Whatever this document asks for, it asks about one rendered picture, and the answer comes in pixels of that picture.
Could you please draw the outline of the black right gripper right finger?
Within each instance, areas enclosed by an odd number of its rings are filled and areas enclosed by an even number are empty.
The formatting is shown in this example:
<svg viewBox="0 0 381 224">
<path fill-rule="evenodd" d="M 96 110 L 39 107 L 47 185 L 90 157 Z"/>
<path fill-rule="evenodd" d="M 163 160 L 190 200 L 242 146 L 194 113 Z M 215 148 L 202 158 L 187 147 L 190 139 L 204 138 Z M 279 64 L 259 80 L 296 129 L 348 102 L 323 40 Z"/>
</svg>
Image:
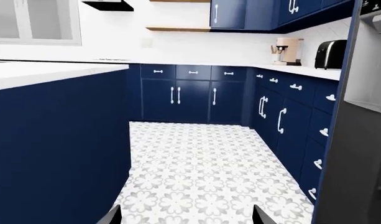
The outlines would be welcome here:
<svg viewBox="0 0 381 224">
<path fill-rule="evenodd" d="M 252 220 L 254 224 L 273 224 L 273 220 L 258 205 L 253 207 Z"/>
</svg>

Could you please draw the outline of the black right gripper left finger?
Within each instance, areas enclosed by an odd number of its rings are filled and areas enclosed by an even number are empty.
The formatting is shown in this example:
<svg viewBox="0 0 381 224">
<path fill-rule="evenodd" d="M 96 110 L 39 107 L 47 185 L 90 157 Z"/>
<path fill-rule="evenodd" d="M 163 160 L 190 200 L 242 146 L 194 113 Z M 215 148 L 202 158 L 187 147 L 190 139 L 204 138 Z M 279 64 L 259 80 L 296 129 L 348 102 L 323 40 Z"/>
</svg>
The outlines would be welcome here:
<svg viewBox="0 0 381 224">
<path fill-rule="evenodd" d="M 122 214 L 120 205 L 116 205 L 96 224 L 121 224 Z"/>
</svg>

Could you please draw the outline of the navy blue kitchen island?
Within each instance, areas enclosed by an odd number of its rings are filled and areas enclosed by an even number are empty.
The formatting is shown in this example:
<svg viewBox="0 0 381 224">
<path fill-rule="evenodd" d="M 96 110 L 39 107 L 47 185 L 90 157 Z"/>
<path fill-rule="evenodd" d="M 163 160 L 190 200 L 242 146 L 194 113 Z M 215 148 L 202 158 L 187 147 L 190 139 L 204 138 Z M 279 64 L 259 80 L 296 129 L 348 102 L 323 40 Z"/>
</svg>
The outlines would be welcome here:
<svg viewBox="0 0 381 224">
<path fill-rule="evenodd" d="M 97 224 L 129 176 L 127 65 L 0 65 L 0 224 Z"/>
</svg>

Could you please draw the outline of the navy blue base cabinets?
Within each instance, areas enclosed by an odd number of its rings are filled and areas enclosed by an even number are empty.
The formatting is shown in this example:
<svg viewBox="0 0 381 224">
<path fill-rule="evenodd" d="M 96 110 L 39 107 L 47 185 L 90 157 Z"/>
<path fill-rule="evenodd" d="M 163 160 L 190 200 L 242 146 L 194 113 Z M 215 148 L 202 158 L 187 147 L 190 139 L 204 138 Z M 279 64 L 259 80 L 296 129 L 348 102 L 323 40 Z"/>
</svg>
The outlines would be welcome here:
<svg viewBox="0 0 381 224">
<path fill-rule="evenodd" d="M 338 84 L 313 72 L 131 64 L 126 88 L 134 121 L 252 128 L 314 202 Z"/>
</svg>

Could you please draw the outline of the grey refrigerator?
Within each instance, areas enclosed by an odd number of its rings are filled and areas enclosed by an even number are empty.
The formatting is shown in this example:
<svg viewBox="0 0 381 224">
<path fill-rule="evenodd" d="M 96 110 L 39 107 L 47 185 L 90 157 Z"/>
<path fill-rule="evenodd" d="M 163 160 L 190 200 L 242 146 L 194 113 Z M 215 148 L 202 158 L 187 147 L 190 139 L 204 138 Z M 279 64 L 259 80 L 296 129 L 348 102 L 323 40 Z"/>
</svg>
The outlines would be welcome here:
<svg viewBox="0 0 381 224">
<path fill-rule="evenodd" d="M 311 224 L 381 224 L 381 0 L 356 0 Z"/>
</svg>

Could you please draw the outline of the beige coffee machine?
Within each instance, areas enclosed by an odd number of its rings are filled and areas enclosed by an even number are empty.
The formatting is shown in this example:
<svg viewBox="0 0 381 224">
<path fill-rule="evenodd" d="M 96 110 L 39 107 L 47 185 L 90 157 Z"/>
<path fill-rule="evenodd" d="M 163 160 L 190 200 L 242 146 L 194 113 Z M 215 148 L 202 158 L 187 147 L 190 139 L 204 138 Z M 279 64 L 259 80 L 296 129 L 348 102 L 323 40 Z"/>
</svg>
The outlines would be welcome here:
<svg viewBox="0 0 381 224">
<path fill-rule="evenodd" d="M 277 59 L 274 65 L 301 66 L 301 55 L 304 39 L 279 37 L 276 40 Z"/>
</svg>

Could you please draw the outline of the black toaster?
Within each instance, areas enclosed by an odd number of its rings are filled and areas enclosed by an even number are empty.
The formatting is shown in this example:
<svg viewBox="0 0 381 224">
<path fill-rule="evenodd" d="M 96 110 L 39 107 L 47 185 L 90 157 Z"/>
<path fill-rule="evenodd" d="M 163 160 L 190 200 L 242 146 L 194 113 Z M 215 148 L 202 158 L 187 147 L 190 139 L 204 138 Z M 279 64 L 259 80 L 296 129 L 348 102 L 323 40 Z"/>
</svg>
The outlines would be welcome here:
<svg viewBox="0 0 381 224">
<path fill-rule="evenodd" d="M 315 68 L 337 69 L 342 68 L 347 40 L 330 40 L 319 45 L 315 57 Z"/>
</svg>

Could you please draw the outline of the white framed window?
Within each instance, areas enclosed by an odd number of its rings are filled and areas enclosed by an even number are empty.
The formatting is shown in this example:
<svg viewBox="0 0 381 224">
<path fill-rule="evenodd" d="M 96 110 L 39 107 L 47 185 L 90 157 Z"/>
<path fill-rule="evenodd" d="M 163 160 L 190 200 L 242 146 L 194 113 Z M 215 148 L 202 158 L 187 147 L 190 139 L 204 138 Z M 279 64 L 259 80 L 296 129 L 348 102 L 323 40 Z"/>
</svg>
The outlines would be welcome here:
<svg viewBox="0 0 381 224">
<path fill-rule="evenodd" d="M 0 44 L 80 46 L 78 0 L 0 0 Z"/>
</svg>

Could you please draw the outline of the black range hood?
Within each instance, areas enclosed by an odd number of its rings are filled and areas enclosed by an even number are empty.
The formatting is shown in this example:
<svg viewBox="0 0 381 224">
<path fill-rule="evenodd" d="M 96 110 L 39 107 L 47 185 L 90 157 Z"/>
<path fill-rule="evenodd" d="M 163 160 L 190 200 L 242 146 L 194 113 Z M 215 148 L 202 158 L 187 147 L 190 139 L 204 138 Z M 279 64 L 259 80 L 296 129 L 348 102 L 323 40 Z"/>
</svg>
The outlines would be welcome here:
<svg viewBox="0 0 381 224">
<path fill-rule="evenodd" d="M 126 3 L 125 0 L 81 0 L 81 2 L 99 11 L 134 11 L 134 8 Z"/>
</svg>

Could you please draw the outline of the wooden wall shelf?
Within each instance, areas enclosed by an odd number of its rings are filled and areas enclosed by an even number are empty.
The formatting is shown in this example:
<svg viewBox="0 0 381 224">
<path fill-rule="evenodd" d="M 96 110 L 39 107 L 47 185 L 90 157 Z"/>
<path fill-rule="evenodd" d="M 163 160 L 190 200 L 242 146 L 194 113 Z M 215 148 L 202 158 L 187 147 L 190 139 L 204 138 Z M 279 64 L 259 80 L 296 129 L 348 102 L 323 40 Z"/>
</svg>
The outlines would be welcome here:
<svg viewBox="0 0 381 224">
<path fill-rule="evenodd" d="M 162 32 L 209 32 L 210 27 L 146 27 L 149 31 Z"/>
</svg>

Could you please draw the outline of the navy blue wall cabinets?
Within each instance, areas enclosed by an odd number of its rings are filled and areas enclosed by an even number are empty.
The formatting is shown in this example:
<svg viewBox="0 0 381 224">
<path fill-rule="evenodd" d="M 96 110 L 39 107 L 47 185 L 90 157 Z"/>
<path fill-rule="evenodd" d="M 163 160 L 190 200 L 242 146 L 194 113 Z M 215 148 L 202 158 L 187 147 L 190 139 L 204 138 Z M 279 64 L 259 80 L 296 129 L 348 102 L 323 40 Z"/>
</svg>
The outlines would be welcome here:
<svg viewBox="0 0 381 224">
<path fill-rule="evenodd" d="M 211 0 L 211 32 L 286 34 L 352 16 L 355 0 Z"/>
</svg>

